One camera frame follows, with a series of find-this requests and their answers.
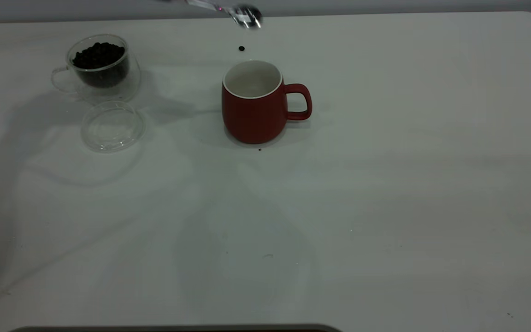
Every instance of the red mug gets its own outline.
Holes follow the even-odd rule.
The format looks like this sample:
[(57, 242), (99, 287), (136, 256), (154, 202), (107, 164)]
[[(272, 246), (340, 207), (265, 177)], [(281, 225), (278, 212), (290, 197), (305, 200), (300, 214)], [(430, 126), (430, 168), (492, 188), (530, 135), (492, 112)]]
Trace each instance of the red mug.
[[(288, 93), (306, 99), (303, 112), (288, 112)], [(276, 138), (286, 120), (306, 120), (313, 111), (303, 84), (284, 84), (282, 73), (265, 61), (245, 61), (223, 78), (223, 120), (230, 134), (243, 143), (265, 143)]]

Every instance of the double-walled glass cup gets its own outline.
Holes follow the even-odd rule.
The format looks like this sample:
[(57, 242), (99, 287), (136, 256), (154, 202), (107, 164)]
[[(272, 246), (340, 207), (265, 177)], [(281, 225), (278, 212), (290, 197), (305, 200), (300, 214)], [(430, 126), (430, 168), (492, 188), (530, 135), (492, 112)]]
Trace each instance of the double-walled glass cup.
[[(73, 60), (78, 52), (83, 52), (96, 43), (107, 42), (124, 47), (124, 54), (114, 63), (101, 68), (83, 69)], [(67, 65), (53, 70), (51, 82), (62, 92), (77, 92), (81, 98), (93, 105), (104, 101), (129, 101), (135, 96), (141, 84), (141, 70), (126, 41), (110, 34), (95, 35), (81, 40), (70, 48), (65, 57)], [(69, 71), (70, 85), (57, 81), (57, 74)]]

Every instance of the mug rim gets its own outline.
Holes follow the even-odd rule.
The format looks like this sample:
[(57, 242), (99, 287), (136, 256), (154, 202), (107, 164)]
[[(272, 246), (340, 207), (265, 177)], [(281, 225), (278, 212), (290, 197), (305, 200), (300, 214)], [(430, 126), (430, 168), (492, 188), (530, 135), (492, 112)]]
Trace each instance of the mug rim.
[[(94, 68), (94, 69), (85, 69), (85, 68), (80, 68), (80, 67), (74, 65), (73, 62), (70, 59), (71, 50), (75, 46), (77, 46), (78, 44), (81, 44), (82, 42), (85, 42), (86, 40), (90, 40), (90, 39), (101, 37), (101, 36), (111, 36), (113, 38), (117, 38), (118, 40), (120, 40), (120, 42), (122, 42), (124, 44), (124, 54), (122, 54), (122, 57), (120, 57), (120, 59), (117, 59), (116, 61), (110, 63), (109, 65), (105, 65), (104, 67), (99, 67), (99, 68)], [(126, 58), (127, 55), (128, 55), (128, 43), (126, 42), (126, 40), (122, 39), (122, 37), (117, 36), (117, 35), (112, 35), (112, 34), (97, 34), (97, 35), (93, 35), (93, 36), (88, 36), (87, 38), (83, 38), (82, 40), (80, 40), (80, 41), (76, 42), (75, 44), (73, 44), (73, 46), (71, 46), (71, 48), (69, 48), (69, 50), (67, 51), (67, 55), (65, 57), (65, 60), (67, 61), (67, 64), (71, 66), (71, 68), (73, 68), (73, 69), (75, 69), (77, 71), (86, 71), (86, 72), (90, 72), (91, 73), (91, 72), (95, 72), (95, 71), (101, 71), (101, 70), (112, 68), (115, 65), (118, 65), (118, 63), (122, 62), (122, 60), (124, 60), (124, 58)]]
[[(257, 97), (244, 97), (244, 96), (240, 96), (240, 95), (237, 95), (237, 94), (233, 93), (227, 87), (227, 84), (226, 84), (227, 75), (230, 73), (231, 70), (233, 70), (234, 68), (236, 68), (239, 65), (243, 65), (244, 63), (266, 63), (268, 65), (271, 65), (272, 67), (274, 67), (274, 69), (276, 69), (276, 71), (278, 72), (278, 75), (280, 76), (280, 81), (278, 82), (278, 85), (276, 85), (276, 87), (274, 89), (272, 89), (272, 91), (266, 93), (265, 95), (261, 95), (261, 96), (257, 96)], [(267, 97), (267, 96), (271, 95), (272, 93), (276, 92), (276, 90), (278, 90), (278, 88), (280, 88), (280, 86), (282, 85), (283, 81), (284, 81), (284, 76), (282, 76), (282, 72), (280, 71), (280, 69), (278, 69), (278, 67), (276, 65), (274, 65), (273, 63), (269, 63), (268, 61), (263, 61), (263, 60), (260, 60), (260, 59), (249, 59), (247, 61), (242, 61), (240, 63), (236, 63), (236, 65), (234, 65), (231, 68), (229, 68), (229, 70), (227, 70), (227, 72), (223, 76), (223, 86), (227, 90), (227, 92), (230, 93), (231, 95), (233, 95), (233, 96), (235, 96), (237, 98), (241, 98), (241, 99), (259, 99), (259, 98)]]

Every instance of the table surface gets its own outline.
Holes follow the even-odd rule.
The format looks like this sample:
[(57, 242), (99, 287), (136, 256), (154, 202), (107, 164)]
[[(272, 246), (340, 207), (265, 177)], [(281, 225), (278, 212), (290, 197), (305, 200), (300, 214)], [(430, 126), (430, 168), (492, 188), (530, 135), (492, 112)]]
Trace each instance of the table surface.
[[(147, 124), (115, 154), (49, 81), (105, 32)], [(243, 59), (312, 117), (234, 141)], [(530, 13), (0, 24), (0, 332), (244, 323), (531, 332)]]

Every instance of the glass cup handle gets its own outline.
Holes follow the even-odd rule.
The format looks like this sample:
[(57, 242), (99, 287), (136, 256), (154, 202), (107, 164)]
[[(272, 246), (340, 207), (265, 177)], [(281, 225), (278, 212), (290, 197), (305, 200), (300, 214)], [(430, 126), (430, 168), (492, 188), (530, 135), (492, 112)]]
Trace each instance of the glass cup handle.
[(54, 80), (54, 77), (56, 74), (60, 73), (61, 71), (67, 71), (69, 70), (69, 67), (68, 66), (64, 66), (64, 67), (58, 67), (58, 68), (55, 68), (53, 70), (53, 72), (51, 73), (51, 76), (50, 76), (50, 82), (53, 84), (53, 86), (55, 88), (57, 88), (57, 90), (61, 91), (61, 92), (65, 92), (65, 93), (75, 93), (76, 91), (74, 89), (70, 90), (70, 89), (66, 89), (66, 88), (63, 88), (63, 86), (57, 84), (57, 82)]

